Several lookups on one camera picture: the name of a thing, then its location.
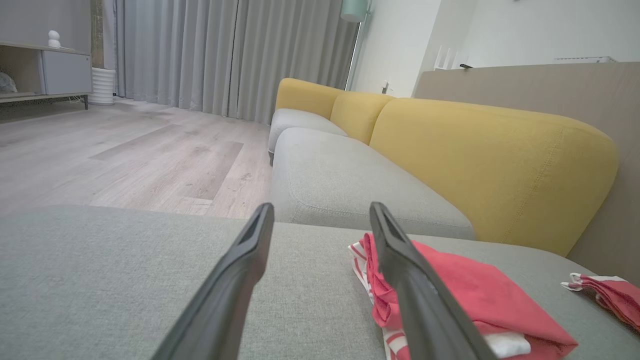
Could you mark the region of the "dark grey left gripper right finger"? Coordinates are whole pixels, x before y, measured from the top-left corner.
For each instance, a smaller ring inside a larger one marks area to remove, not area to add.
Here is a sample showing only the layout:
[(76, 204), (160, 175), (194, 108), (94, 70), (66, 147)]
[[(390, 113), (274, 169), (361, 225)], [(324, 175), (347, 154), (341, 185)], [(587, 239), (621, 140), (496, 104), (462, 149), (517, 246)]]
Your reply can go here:
[(493, 360), (496, 356), (437, 272), (381, 202), (370, 205), (378, 271), (397, 294), (412, 360)]

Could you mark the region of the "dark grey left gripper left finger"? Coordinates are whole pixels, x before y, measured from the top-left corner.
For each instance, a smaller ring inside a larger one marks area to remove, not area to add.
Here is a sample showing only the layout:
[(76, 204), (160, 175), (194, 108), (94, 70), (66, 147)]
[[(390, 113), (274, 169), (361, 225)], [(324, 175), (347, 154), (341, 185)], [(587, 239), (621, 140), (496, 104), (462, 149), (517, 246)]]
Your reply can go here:
[(262, 203), (153, 354), (154, 360), (235, 360), (250, 299), (263, 277), (274, 205)]

